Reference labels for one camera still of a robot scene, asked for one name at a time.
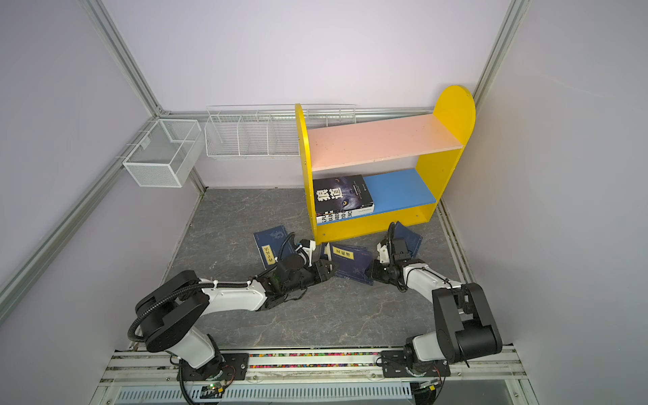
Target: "white mesh basket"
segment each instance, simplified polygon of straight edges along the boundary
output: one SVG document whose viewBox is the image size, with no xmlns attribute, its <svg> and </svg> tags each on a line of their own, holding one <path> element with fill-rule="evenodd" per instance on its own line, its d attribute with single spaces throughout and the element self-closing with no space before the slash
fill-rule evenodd
<svg viewBox="0 0 648 405">
<path fill-rule="evenodd" d="M 350 105 L 304 105 L 308 129 L 354 124 Z M 289 158 L 299 156 L 295 106 L 208 107 L 207 156 L 214 159 Z"/>
<path fill-rule="evenodd" d="M 182 187 L 205 145 L 196 120 L 160 119 L 124 160 L 142 187 Z"/>
</svg>

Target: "pink shelf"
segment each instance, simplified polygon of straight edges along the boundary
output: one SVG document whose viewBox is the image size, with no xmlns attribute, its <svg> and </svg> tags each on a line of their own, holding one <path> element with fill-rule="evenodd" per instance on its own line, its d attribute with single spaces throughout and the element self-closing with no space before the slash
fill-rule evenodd
<svg viewBox="0 0 648 405">
<path fill-rule="evenodd" d="M 432 114 L 308 130 L 312 171 L 461 149 Z"/>
</svg>

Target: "robotic arm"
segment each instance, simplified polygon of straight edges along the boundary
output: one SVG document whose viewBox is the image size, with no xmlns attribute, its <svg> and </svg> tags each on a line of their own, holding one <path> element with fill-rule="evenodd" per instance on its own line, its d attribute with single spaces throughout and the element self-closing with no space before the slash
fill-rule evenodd
<svg viewBox="0 0 648 405">
<path fill-rule="evenodd" d="M 481 287 L 447 279 L 423 261 L 413 259 L 405 241 L 393 237 L 394 225 L 378 244 L 379 259 L 367 269 L 367 275 L 393 284 L 401 292 L 409 288 L 418 291 L 433 304 L 436 326 L 435 332 L 407 339 L 403 351 L 408 372 L 425 373 L 438 360 L 455 363 L 502 351 L 502 340 Z M 284 243 L 294 246 L 292 238 L 293 233 Z M 290 299 L 300 299 L 309 286 L 323 283 L 337 270 L 338 265 L 331 261 L 312 262 L 314 249 L 314 241 L 302 240 L 295 247 L 296 253 L 282 258 L 280 251 L 274 267 L 242 283 L 199 279 L 191 270 L 181 272 L 135 306 L 137 319 L 128 337 L 144 342 L 151 353 L 167 351 L 181 358 L 178 379 L 182 388 L 183 370 L 191 372 L 192 378 L 185 380 L 223 380 L 228 366 L 213 338 L 194 327 L 198 318 L 225 310 L 269 310 L 299 290 L 301 295 Z M 135 333 L 138 327 L 142 335 Z"/>
</svg>

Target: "rounded yellow panel top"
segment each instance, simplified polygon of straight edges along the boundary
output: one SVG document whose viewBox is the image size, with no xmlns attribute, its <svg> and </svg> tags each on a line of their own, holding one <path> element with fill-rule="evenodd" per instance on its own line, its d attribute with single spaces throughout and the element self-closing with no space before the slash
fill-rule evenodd
<svg viewBox="0 0 648 405">
<path fill-rule="evenodd" d="M 467 88 L 450 86 L 441 93 L 434 106 L 434 116 L 466 145 L 475 128 L 475 101 Z"/>
</svg>

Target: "yellow label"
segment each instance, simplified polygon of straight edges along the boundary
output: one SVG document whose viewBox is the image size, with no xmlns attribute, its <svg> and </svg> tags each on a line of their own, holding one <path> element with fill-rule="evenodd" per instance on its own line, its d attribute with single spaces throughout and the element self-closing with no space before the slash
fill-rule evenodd
<svg viewBox="0 0 648 405">
<path fill-rule="evenodd" d="M 333 254 L 338 255 L 338 256 L 342 256 L 342 257 L 346 257 L 347 259 L 353 260 L 353 252 L 352 251 L 342 250 L 340 248 L 336 248 L 335 246 L 333 246 Z"/>
<path fill-rule="evenodd" d="M 268 262 L 268 264 L 275 264 L 275 255 L 272 254 L 270 245 L 261 246 L 261 249 L 263 249 L 263 254 L 266 256 L 266 262 Z"/>
</svg>

